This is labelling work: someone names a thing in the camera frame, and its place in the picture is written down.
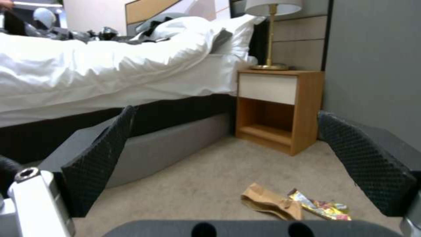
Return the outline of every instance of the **wooden nightstand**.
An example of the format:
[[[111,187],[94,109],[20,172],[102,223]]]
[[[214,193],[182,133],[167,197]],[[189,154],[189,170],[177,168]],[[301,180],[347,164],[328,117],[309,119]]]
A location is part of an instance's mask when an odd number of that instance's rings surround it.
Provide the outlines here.
[[[317,140],[324,72],[238,72],[236,136],[292,156]]]

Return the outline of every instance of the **nightstand drawer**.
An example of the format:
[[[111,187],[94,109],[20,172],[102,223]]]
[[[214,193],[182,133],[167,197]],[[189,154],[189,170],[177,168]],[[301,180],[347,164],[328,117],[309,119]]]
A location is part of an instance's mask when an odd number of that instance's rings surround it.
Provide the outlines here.
[[[240,97],[295,104],[296,76],[241,73],[239,83]]]

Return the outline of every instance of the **white lamp shade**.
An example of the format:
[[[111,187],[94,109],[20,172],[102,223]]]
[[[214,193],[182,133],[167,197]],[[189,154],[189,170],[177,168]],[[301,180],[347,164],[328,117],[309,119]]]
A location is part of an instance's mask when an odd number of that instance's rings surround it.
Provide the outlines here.
[[[277,16],[301,11],[302,0],[247,0],[245,12],[254,16],[270,16],[269,5],[278,4]]]

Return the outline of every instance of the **white duvet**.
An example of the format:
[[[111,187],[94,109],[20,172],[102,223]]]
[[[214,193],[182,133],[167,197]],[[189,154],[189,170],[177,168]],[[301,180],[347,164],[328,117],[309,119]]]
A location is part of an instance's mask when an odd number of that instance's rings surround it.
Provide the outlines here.
[[[205,19],[186,17],[156,28],[153,37],[171,40],[137,46],[0,33],[0,113],[85,100],[167,78],[201,62],[220,31]]]

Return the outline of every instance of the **carpet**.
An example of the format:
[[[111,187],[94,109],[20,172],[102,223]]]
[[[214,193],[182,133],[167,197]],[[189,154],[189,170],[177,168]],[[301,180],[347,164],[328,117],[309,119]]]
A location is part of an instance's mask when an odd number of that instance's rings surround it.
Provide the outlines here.
[[[86,218],[74,219],[76,236],[102,236],[136,220],[277,220],[241,204],[253,182],[281,195],[297,188],[309,198],[346,204],[354,220],[400,233],[401,218],[383,216],[326,143],[291,157],[227,137],[152,176],[105,190]],[[321,220],[303,212],[306,220]]]

